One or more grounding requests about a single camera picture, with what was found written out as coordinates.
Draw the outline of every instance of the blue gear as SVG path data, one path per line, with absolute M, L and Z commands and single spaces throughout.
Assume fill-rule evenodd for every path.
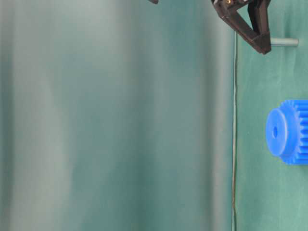
M 289 165 L 308 165 L 308 100 L 286 100 L 266 122 L 266 142 Z

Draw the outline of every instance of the green backdrop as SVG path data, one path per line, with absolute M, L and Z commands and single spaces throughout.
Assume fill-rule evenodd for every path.
M 287 166 L 265 142 L 270 110 L 284 100 L 308 99 L 308 2 L 272 0 L 272 37 L 298 38 L 298 48 L 256 53 L 237 42 L 236 230 L 307 230 L 306 166 Z
M 4 231 L 231 229 L 233 31 L 210 0 L 0 0 Z

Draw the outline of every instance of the green cloth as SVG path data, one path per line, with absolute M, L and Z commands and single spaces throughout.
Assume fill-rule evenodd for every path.
M 307 13 L 306 0 L 269 6 L 271 36 L 299 38 L 298 48 L 274 47 L 264 56 L 238 38 L 237 231 L 308 230 L 308 166 L 287 166 L 265 142 L 269 111 L 287 99 L 308 99 Z

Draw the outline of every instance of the metal rod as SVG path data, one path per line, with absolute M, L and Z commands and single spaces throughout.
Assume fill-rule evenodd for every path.
M 298 47 L 299 40 L 297 38 L 270 38 L 273 47 Z

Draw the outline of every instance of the teal curtain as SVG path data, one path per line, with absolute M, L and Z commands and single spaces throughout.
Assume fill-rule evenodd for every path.
M 205 0 L 0 0 L 1 230 L 231 229 L 233 31 Z

